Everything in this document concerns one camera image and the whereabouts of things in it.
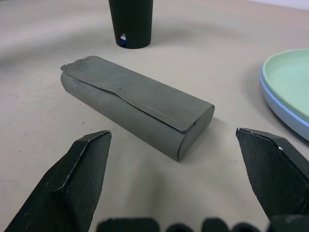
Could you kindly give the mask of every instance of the case lid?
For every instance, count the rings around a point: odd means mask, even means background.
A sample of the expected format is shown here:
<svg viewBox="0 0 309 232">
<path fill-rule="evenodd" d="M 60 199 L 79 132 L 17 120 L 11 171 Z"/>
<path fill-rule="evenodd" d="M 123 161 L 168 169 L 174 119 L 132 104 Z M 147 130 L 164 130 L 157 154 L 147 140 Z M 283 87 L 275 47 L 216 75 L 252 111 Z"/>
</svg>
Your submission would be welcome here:
<svg viewBox="0 0 309 232">
<path fill-rule="evenodd" d="M 178 131 L 188 130 L 212 107 L 206 101 L 96 56 L 64 65 L 61 70 L 79 81 L 118 95 Z"/>
</svg>

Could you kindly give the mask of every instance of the blue plate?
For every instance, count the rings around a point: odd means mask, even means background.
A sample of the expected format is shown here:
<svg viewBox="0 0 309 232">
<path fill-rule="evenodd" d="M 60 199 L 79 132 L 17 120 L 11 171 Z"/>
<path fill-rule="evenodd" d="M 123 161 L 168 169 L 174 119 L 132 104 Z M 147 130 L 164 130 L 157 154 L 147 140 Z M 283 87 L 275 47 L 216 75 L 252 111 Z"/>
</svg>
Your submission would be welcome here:
<svg viewBox="0 0 309 232">
<path fill-rule="evenodd" d="M 309 123 L 289 110 L 271 93 L 265 83 L 263 69 L 260 71 L 260 85 L 264 98 L 272 111 L 292 130 L 309 141 Z"/>
</svg>

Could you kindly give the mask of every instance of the stacked plates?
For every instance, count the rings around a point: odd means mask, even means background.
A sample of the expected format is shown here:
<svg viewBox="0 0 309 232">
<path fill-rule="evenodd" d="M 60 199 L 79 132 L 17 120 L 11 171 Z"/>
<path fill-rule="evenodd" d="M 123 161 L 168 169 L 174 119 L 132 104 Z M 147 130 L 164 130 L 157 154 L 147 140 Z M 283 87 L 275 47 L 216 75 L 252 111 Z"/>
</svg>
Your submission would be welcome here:
<svg viewBox="0 0 309 232">
<path fill-rule="evenodd" d="M 261 69 L 260 85 L 275 114 L 309 140 L 309 49 L 270 57 Z"/>
</svg>

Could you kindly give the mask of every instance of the black cup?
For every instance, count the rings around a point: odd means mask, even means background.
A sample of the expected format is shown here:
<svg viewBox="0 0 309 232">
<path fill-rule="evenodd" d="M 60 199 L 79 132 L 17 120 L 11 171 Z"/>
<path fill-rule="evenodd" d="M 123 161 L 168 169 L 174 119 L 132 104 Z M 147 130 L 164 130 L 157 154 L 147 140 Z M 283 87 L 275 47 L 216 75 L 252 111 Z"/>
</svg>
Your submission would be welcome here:
<svg viewBox="0 0 309 232">
<path fill-rule="evenodd" d="M 153 0 L 109 0 L 116 43 L 136 49 L 151 41 Z"/>
</svg>

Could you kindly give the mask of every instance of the tabletop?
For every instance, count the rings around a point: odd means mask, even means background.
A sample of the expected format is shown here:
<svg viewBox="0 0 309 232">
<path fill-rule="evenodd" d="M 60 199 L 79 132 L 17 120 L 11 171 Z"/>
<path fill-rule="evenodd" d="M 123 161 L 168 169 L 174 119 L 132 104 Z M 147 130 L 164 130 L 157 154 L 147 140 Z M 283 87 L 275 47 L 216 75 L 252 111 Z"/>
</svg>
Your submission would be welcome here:
<svg viewBox="0 0 309 232">
<path fill-rule="evenodd" d="M 309 12 L 245 0 L 155 0 L 152 42 L 116 45 L 108 1 L 0 1 L 0 231 L 43 174 L 85 134 L 112 131 L 103 190 L 90 228 L 108 217 L 154 217 L 161 229 L 206 217 L 229 226 L 268 219 L 248 180 L 237 127 L 308 143 L 270 110 L 259 69 L 305 48 Z M 210 125 L 175 162 L 69 93 L 60 66 L 95 55 L 215 105 Z"/>
</svg>

